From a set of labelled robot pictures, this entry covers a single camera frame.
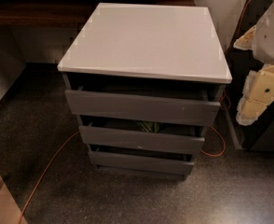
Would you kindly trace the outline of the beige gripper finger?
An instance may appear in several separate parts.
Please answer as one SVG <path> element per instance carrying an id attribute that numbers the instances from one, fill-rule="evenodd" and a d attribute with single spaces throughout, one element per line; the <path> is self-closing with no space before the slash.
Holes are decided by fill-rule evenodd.
<path id="1" fill-rule="evenodd" d="M 244 35 L 238 38 L 233 47 L 240 50 L 252 50 L 253 49 L 253 37 L 256 26 L 251 27 Z"/>
<path id="2" fill-rule="evenodd" d="M 250 126 L 274 102 L 274 65 L 265 64 L 258 72 L 250 71 L 245 79 L 237 106 L 236 121 Z"/>

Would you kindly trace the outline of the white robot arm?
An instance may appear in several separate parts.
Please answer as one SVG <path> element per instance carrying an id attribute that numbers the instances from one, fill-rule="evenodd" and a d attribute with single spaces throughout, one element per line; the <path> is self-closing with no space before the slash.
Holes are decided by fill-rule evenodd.
<path id="1" fill-rule="evenodd" d="M 274 2 L 233 47 L 251 50 L 253 57 L 263 64 L 259 71 L 249 72 L 237 107 L 237 123 L 250 126 L 274 102 Z"/>

